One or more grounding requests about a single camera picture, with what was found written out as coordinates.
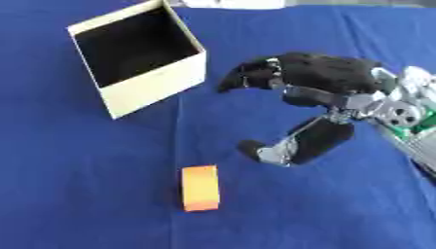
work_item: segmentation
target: blue fabric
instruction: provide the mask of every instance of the blue fabric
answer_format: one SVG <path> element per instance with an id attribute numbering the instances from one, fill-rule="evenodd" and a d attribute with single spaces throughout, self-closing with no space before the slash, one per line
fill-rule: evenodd
<path id="1" fill-rule="evenodd" d="M 0 9 L 0 248 L 436 247 L 434 187 L 368 124 L 298 168 L 250 161 L 323 110 L 214 87 L 240 62 L 304 51 L 436 72 L 436 10 L 298 7 L 178 12 L 208 49 L 199 87 L 111 121 L 65 26 L 132 1 L 8 1 Z M 179 170 L 217 163 L 222 205 L 180 209 Z"/>

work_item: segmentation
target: black robotic finger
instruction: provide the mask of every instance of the black robotic finger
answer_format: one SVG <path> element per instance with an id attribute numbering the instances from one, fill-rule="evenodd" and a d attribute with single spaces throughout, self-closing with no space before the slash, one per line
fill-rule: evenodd
<path id="1" fill-rule="evenodd" d="M 303 164 L 327 153 L 354 134 L 353 124 L 337 124 L 327 119 L 312 120 L 305 124 L 291 131 L 291 134 L 295 133 L 298 144 L 297 153 L 291 159 L 295 164 Z"/>
<path id="2" fill-rule="evenodd" d="M 338 94 L 373 93 L 378 89 L 371 70 L 382 65 L 372 60 L 315 53 L 286 53 L 277 58 L 283 81 L 294 86 Z"/>
<path id="3" fill-rule="evenodd" d="M 244 88 L 271 89 L 270 80 L 274 78 L 274 70 L 266 58 L 242 63 L 226 76 L 218 86 L 218 92 Z"/>

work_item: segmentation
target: foam block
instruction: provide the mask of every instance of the foam block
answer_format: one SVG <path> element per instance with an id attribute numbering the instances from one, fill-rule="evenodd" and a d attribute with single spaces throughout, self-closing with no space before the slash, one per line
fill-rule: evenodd
<path id="1" fill-rule="evenodd" d="M 182 189 L 185 211 L 218 209 L 220 194 L 216 165 L 183 168 Z"/>

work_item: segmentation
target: cardboard box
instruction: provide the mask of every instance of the cardboard box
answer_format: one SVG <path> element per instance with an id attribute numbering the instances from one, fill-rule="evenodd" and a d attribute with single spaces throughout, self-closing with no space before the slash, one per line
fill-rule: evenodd
<path id="1" fill-rule="evenodd" d="M 206 51 L 165 0 L 68 27 L 113 119 L 204 81 Z"/>

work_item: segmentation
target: robotic hand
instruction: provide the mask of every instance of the robotic hand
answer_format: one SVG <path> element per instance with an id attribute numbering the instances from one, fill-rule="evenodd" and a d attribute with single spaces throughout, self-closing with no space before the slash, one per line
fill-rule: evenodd
<path id="1" fill-rule="evenodd" d="M 250 158 L 283 166 L 303 164 L 348 140 L 352 121 L 367 120 L 397 148 L 436 172 L 436 78 L 408 67 L 397 77 L 380 63 L 313 53 L 287 53 L 242 63 L 219 86 L 281 89 L 283 101 L 321 105 L 327 112 L 291 129 L 277 144 L 241 141 Z"/>

